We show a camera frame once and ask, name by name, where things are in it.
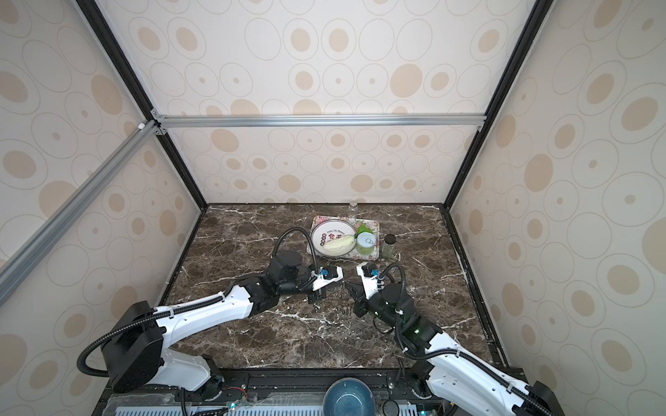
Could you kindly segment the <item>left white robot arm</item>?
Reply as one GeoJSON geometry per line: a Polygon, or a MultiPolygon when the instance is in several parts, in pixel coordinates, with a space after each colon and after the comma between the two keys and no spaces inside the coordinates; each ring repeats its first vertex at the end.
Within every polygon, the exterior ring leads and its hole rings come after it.
{"type": "Polygon", "coordinates": [[[281,250],[266,270],[241,277],[226,291],[171,306],[131,305],[109,333],[80,353],[76,367],[87,376],[109,379],[114,393],[146,385],[201,390],[220,382],[220,371],[210,358],[173,350],[175,343],[270,310],[282,296],[305,295],[315,302],[342,280],[339,266],[305,266],[298,252],[281,250]]]}

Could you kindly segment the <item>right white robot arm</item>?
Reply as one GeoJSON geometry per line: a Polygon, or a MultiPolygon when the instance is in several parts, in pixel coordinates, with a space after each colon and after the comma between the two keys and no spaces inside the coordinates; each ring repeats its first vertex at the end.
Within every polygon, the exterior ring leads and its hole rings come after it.
{"type": "Polygon", "coordinates": [[[436,323],[416,311],[401,284],[378,289],[376,279],[345,284],[358,317],[372,315],[393,329],[402,353],[415,362],[410,374],[419,396],[449,400],[471,415],[563,415],[555,393],[529,385],[484,362],[436,323]]]}

